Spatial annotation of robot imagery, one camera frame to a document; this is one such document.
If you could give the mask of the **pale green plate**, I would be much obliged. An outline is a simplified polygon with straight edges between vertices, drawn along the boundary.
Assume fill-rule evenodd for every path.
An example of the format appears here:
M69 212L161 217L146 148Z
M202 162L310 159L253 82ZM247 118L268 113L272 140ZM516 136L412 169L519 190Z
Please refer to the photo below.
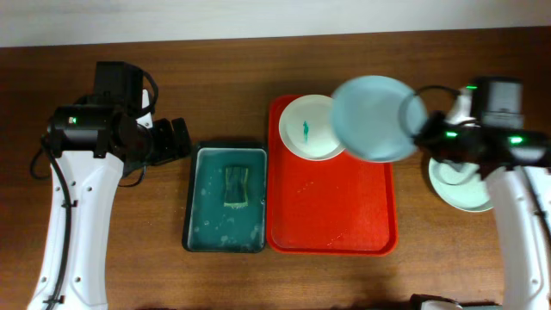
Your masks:
M477 164L445 164L431 158L428 163L430 185L450 206L466 212L481 213L492 209L486 184Z

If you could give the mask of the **light blue plate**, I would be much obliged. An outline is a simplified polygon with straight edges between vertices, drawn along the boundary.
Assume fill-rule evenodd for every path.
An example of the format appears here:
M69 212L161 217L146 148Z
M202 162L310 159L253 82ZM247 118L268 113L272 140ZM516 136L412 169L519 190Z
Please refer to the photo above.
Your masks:
M391 77L356 77L337 87L332 99L332 128L353 156L392 163L417 150L412 136L428 115L408 85Z

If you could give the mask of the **yellow green sponge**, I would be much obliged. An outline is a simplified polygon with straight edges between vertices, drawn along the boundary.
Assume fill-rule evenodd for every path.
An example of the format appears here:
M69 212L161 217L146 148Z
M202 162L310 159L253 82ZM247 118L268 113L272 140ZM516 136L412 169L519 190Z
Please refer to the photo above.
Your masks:
M246 166L225 168L225 207L237 209L248 206L248 176L249 169Z

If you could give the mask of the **white plate with green stain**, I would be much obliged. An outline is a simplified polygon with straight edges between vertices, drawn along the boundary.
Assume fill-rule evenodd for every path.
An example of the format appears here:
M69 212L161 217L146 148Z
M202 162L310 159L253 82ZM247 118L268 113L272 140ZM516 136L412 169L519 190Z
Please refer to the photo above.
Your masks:
M279 134L289 151L305 160L325 161L344 150L331 126L332 105L329 96L307 95L282 111Z

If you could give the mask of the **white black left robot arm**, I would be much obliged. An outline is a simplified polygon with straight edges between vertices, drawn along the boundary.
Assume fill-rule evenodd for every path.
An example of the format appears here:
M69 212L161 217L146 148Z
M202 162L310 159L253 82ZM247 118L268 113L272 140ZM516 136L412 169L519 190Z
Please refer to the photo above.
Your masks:
M131 104L87 96L55 110L41 148L52 170L46 247L30 309L106 309L106 254L115 194L133 171L191 152L182 118L152 120Z

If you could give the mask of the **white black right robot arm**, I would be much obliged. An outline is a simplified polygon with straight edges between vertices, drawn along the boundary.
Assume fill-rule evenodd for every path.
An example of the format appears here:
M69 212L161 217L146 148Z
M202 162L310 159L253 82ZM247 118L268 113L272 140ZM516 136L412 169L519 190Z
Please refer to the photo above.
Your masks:
M478 79L449 89L453 109L434 112L416 146L440 163L476 164L486 185L505 267L505 309L550 307L550 138L526 130L522 85Z

